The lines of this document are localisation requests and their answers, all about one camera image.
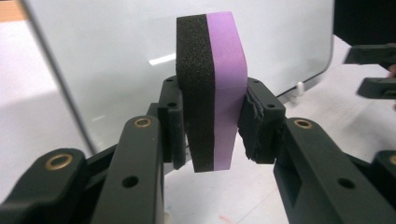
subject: foam sponge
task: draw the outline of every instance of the foam sponge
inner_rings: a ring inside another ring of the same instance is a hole
[[[177,18],[177,80],[194,171],[230,169],[248,83],[231,12]]]

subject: black foam layer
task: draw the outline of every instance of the black foam layer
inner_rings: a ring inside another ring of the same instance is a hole
[[[194,171],[213,171],[216,84],[206,15],[177,18],[176,65]]]

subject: brass insert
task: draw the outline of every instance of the brass insert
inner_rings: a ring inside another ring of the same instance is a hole
[[[297,119],[294,121],[294,124],[302,129],[311,129],[312,124],[304,119]]]
[[[146,128],[151,125],[151,119],[137,119],[134,121],[134,126],[138,128]]]
[[[64,159],[62,162],[55,162],[57,159]],[[73,156],[70,154],[58,154],[53,157],[51,157],[49,160],[46,162],[46,169],[47,170],[60,170],[64,167],[66,167],[68,164],[70,164],[73,160]]]

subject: purple foam layer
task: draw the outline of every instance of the purple foam layer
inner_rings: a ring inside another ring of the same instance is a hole
[[[214,170],[228,170],[247,90],[248,67],[233,14],[211,13],[206,18],[216,81]]]

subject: glass panel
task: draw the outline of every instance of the glass panel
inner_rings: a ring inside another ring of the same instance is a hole
[[[97,150],[175,74],[176,17],[231,11],[248,75],[276,95],[323,72],[332,55],[332,0],[24,2]]]

